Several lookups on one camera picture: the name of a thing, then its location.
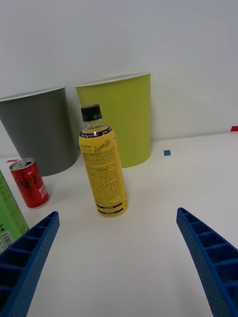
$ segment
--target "black bottle cap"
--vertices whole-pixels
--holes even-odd
[[[93,121],[101,119],[103,116],[98,104],[87,105],[81,108],[83,121]]]

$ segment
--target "yellow drink bottle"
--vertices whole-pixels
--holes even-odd
[[[96,208],[104,217],[116,217],[127,208],[124,179],[114,131],[102,123],[98,104],[81,108],[85,128],[79,135]]]

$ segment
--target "red can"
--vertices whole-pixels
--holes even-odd
[[[33,158],[20,159],[10,171],[28,208],[39,208],[47,203],[49,194]]]

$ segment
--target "black label band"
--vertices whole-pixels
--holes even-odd
[[[102,207],[102,206],[99,206],[99,205],[97,204],[97,206],[98,206],[99,208],[102,208],[102,209],[113,209],[113,208],[117,208],[117,207],[119,207],[119,206],[121,206],[121,205],[122,205],[122,203],[119,203],[118,205],[111,206],[111,207]]]
[[[118,213],[118,212],[120,212],[120,211],[122,211],[122,210],[123,210],[123,208],[121,208],[121,209],[119,209],[119,210],[117,210],[117,211],[103,212],[103,211],[101,211],[101,210],[98,209],[98,211],[99,211],[100,213],[103,213],[103,214],[115,214],[115,213]]]
[[[81,138],[96,138],[96,137],[101,137],[102,135],[108,134],[109,132],[111,132],[112,128],[108,127],[107,129],[100,131],[100,132],[95,132],[95,133],[82,133],[80,132],[79,136]]]

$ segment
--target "green can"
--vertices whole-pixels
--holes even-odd
[[[0,253],[27,230],[26,220],[0,171]]]

